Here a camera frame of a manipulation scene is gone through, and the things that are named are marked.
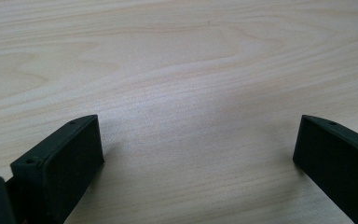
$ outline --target light wood surface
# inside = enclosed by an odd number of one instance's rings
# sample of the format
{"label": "light wood surface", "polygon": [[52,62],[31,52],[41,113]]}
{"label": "light wood surface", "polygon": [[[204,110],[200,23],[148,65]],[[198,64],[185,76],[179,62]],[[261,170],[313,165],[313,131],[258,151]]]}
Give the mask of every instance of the light wood surface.
{"label": "light wood surface", "polygon": [[351,223],[292,154],[302,114],[358,132],[358,0],[0,1],[0,175],[88,114],[67,224]]}

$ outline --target table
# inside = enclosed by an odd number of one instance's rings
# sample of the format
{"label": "table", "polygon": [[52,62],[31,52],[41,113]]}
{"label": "table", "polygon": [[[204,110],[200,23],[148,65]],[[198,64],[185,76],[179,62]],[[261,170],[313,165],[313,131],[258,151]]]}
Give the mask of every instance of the table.
{"label": "table", "polygon": [[65,223],[351,223],[292,162],[302,114],[358,132],[358,1],[0,1],[0,176],[98,114]]}

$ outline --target wooden table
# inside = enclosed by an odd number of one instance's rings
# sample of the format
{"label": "wooden table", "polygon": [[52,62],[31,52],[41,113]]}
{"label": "wooden table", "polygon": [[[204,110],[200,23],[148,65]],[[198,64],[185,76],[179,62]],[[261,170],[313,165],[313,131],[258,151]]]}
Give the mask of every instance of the wooden table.
{"label": "wooden table", "polygon": [[302,114],[358,132],[358,1],[0,1],[0,175],[88,114],[65,223],[351,223],[292,155]]}

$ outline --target tabletop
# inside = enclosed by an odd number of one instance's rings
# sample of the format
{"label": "tabletop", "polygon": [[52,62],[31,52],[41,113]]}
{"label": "tabletop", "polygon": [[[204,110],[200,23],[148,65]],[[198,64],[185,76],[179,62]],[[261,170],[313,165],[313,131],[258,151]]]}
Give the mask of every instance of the tabletop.
{"label": "tabletop", "polygon": [[293,164],[301,115],[358,132],[358,1],[0,1],[0,176],[97,114],[65,223],[351,223]]}

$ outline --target wood grain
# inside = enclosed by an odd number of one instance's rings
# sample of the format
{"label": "wood grain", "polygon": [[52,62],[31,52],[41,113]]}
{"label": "wood grain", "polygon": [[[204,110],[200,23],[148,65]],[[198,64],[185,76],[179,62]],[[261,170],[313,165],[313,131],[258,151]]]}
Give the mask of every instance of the wood grain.
{"label": "wood grain", "polygon": [[358,1],[0,1],[0,175],[88,114],[65,223],[351,223],[292,154],[302,114],[358,132]]}

